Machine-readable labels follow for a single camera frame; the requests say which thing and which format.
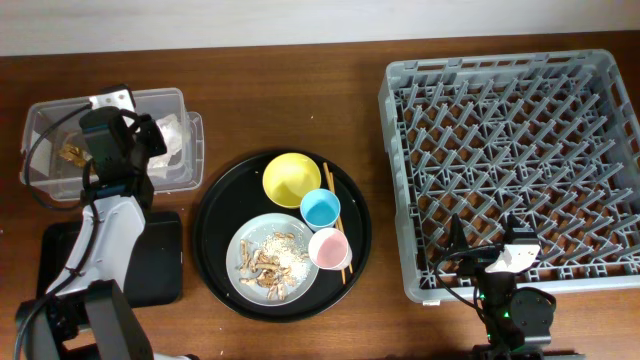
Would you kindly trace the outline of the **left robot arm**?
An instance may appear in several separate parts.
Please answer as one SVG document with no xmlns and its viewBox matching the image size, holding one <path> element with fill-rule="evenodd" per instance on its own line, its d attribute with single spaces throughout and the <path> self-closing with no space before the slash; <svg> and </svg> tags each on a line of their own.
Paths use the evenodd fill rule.
<svg viewBox="0 0 640 360">
<path fill-rule="evenodd" d="M 64 341 L 87 326 L 95 342 L 75 355 L 156 359 L 122 289 L 153 202 L 147 164 L 166 145 L 150 116 L 129 110 L 91 110 L 79 125 L 92 154 L 83 171 L 83 225 L 58 278 L 30 302 L 13 356 L 62 359 L 69 354 Z"/>
</svg>

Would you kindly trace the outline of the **white napkin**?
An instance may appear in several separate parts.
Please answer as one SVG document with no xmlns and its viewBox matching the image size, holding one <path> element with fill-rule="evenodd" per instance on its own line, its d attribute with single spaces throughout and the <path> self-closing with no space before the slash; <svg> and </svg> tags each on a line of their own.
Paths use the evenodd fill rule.
<svg viewBox="0 0 640 360">
<path fill-rule="evenodd" d="M 154 177 L 166 178 L 171 158 L 182 150 L 183 129 L 176 114 L 156 121 L 163 136 L 167 151 L 149 159 L 148 171 Z"/>
</svg>

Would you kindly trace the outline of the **grey plate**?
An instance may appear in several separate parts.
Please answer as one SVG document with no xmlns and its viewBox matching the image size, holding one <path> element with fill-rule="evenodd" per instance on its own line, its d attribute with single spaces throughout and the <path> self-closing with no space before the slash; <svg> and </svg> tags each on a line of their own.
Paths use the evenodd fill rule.
<svg viewBox="0 0 640 360">
<path fill-rule="evenodd" d="M 313 232 L 304 222 L 282 213 L 264 214 L 249 220 L 234 234 L 227 248 L 226 270 L 228 279 L 242 298 L 259 306 L 277 307 L 296 301 L 311 289 L 319 272 L 319 268 L 313 264 L 308 254 L 311 272 L 307 279 L 297 289 L 294 289 L 285 301 L 266 300 L 266 290 L 242 285 L 239 282 L 241 275 L 238 270 L 241 264 L 240 240 L 247 239 L 255 244 L 260 244 L 268 235 L 274 232 L 293 233 L 298 238 L 297 242 L 301 245 L 302 250 L 308 254 L 307 247 Z"/>
</svg>

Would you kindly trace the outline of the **pink cup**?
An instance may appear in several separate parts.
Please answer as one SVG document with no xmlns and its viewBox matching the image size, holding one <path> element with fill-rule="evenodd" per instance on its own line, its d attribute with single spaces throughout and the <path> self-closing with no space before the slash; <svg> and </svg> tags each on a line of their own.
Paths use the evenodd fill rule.
<svg viewBox="0 0 640 360">
<path fill-rule="evenodd" d="M 308 244 L 311 261 L 323 270 L 340 271 L 351 263 L 353 252 L 346 235 L 336 228 L 314 233 Z"/>
</svg>

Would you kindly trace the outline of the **wooden chopstick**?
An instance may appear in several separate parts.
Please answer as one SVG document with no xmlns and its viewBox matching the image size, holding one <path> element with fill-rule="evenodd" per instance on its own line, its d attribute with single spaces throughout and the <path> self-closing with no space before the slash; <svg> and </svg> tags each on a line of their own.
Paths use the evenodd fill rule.
<svg viewBox="0 0 640 360">
<path fill-rule="evenodd" d="M 336 195 L 335 184 L 334 184 L 334 176 L 333 176 L 333 173 L 330 171 L 327 162 L 323 162 L 323 170 L 324 170 L 326 181 L 327 181 L 327 184 L 328 184 L 328 189 L 334 195 Z M 338 215 L 337 222 L 336 222 L 336 228 L 344 233 L 344 226 L 343 226 L 343 223 L 342 223 L 341 215 Z M 353 275 L 353 267 L 352 267 L 351 263 L 349 263 L 349 265 L 348 265 L 348 267 L 346 269 L 348 269 L 350 275 Z M 341 270 L 341 276 L 342 276 L 343 284 L 346 284 L 346 273 L 345 273 L 344 269 Z"/>
<path fill-rule="evenodd" d="M 327 163 L 323 163 L 323 167 L 324 167 L 326 181 L 327 181 L 327 184 L 328 184 L 328 189 L 334 195 L 336 195 L 335 186 L 334 186 L 334 179 L 333 179 L 333 173 L 329 170 Z M 340 232 L 344 233 L 344 228 L 343 228 L 343 224 L 342 224 L 342 220 L 341 220 L 341 216 L 340 216 L 340 210 L 338 211 L 338 217 L 337 217 L 335 228 L 337 230 L 339 230 Z M 344 268 L 341 269 L 341 278 L 342 278 L 342 284 L 346 285 L 346 275 L 345 275 Z"/>
</svg>

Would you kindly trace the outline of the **yellow bowl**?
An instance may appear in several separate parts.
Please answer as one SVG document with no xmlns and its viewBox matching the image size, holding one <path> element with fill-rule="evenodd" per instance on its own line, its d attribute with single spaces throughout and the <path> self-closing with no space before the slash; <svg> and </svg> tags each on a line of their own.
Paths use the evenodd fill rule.
<svg viewBox="0 0 640 360">
<path fill-rule="evenodd" d="M 266 196 L 276 205 L 299 208 L 303 197 L 321 187 L 318 165 L 301 153 L 284 153 L 271 160 L 263 173 Z"/>
</svg>

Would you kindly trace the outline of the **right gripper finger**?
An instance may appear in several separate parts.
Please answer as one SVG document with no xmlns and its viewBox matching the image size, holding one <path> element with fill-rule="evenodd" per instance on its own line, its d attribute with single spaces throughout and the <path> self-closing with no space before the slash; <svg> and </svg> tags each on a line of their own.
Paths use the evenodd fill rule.
<svg viewBox="0 0 640 360">
<path fill-rule="evenodd" d="M 468 249 L 469 248 L 469 244 L 467 242 L 467 238 L 464 233 L 464 226 L 457 214 L 453 214 L 451 217 L 448 241 L 449 241 L 450 249 Z"/>
<path fill-rule="evenodd" d="M 506 234 L 507 235 L 533 235 L 534 230 L 527 227 L 519 218 L 513 214 L 506 217 Z"/>
</svg>

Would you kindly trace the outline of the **clear plastic waste bin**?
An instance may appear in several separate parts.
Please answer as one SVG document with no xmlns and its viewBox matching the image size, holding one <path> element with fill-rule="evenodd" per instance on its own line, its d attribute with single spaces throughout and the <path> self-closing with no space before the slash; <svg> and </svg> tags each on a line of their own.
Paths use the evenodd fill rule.
<svg viewBox="0 0 640 360">
<path fill-rule="evenodd" d="M 149 114 L 157 121 L 176 114 L 183 129 L 182 150 L 171 158 L 166 178 L 148 175 L 157 194 L 188 191 L 202 184 L 204 170 L 204 130 L 200 114 L 186 110 L 182 92 L 177 88 L 139 90 L 133 93 L 136 112 Z M 32 105 L 27 113 L 21 153 L 29 153 L 44 131 L 73 110 L 89 103 L 89 97 L 76 97 Z M 30 184 L 56 201 L 75 201 L 82 189 L 82 168 L 63 160 L 58 151 L 65 144 L 84 150 L 78 115 L 54 130 L 38 143 L 29 167 Z"/>
</svg>

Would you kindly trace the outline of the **blue cup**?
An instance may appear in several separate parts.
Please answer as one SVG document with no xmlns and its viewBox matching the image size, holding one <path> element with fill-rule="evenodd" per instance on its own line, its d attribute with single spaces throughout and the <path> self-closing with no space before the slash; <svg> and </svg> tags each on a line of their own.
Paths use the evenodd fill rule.
<svg viewBox="0 0 640 360">
<path fill-rule="evenodd" d="M 317 232 L 335 225 L 341 212 L 341 204 L 333 192 L 319 188 L 303 197 L 300 212 L 307 226 Z"/>
</svg>

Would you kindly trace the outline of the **round black serving tray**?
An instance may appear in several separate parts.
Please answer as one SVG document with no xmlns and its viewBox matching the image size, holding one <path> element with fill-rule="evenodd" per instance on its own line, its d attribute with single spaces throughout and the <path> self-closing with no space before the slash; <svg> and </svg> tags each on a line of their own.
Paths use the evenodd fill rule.
<svg viewBox="0 0 640 360">
<path fill-rule="evenodd" d="M 321 270 L 310 290 L 290 304 L 267 307 L 244 299 L 226 270 L 226 253 L 232 236 L 250 219 L 267 213 L 300 218 L 297 209 L 285 209 L 268 199 L 262 187 L 267 164 L 285 149 L 252 154 L 231 166 L 200 201 L 193 223 L 191 250 L 200 278 L 224 305 L 254 320 L 287 323 L 318 315 L 341 301 L 362 274 L 372 247 L 372 224 L 366 201 L 356 183 L 333 162 L 308 152 L 317 165 L 326 163 L 334 175 L 341 220 L 353 251 L 352 271 L 342 278 L 337 271 Z"/>
</svg>

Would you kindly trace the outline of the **grey dishwasher rack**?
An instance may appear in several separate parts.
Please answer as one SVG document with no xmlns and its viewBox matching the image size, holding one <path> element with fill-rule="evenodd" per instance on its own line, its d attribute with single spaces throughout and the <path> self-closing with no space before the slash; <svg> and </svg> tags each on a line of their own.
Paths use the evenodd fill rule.
<svg viewBox="0 0 640 360">
<path fill-rule="evenodd" d="M 522 286 L 638 286 L 639 120 L 610 52 L 396 61 L 378 102 L 411 301 L 472 294 L 440 261 L 453 214 L 474 247 L 498 242 L 508 214 L 536 231 Z"/>
</svg>

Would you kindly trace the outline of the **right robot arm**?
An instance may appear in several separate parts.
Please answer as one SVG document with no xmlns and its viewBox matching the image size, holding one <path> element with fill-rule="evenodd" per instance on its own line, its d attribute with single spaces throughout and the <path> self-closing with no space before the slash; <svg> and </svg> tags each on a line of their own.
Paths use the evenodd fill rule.
<svg viewBox="0 0 640 360">
<path fill-rule="evenodd" d="M 473 247 L 464 226 L 453 215 L 449 248 L 440 259 L 454 261 L 456 274 L 475 280 L 468 305 L 483 322 L 488 343 L 473 347 L 473 359 L 583 359 L 578 353 L 546 353 L 556 298 L 538 288 L 518 287 L 516 277 L 532 267 L 541 250 L 535 230 L 514 215 L 506 218 L 506 230 L 496 244 Z"/>
</svg>

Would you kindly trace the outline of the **brown food scrap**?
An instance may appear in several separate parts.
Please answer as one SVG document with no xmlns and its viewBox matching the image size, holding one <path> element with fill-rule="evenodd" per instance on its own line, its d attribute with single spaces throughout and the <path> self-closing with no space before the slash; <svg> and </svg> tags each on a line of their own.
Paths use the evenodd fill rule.
<svg viewBox="0 0 640 360">
<path fill-rule="evenodd" d="M 83 168 L 91 160 L 91 155 L 86 150 L 73 144 L 65 144 L 58 155 L 78 168 Z"/>
</svg>

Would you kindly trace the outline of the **black rectangular tray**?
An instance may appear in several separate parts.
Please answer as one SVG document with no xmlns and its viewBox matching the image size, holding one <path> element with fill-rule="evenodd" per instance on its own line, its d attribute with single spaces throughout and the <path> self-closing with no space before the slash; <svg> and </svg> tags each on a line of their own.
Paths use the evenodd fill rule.
<svg viewBox="0 0 640 360">
<path fill-rule="evenodd" d="M 36 296 L 46 293 L 65 265 L 80 222 L 55 223 L 43 234 Z M 123 293 L 133 308 L 167 305 L 182 294 L 182 222 L 176 212 L 155 212 L 133 248 Z"/>
</svg>

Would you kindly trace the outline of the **food leftovers on plate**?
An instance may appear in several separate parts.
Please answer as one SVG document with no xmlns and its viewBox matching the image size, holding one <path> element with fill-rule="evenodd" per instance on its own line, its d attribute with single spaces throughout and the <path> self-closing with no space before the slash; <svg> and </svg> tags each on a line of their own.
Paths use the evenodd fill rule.
<svg viewBox="0 0 640 360">
<path fill-rule="evenodd" d="M 311 272 L 308 254 L 297 240 L 283 232 L 268 235 L 260 244 L 241 239 L 239 282 L 266 290 L 266 300 L 287 300 Z"/>
</svg>

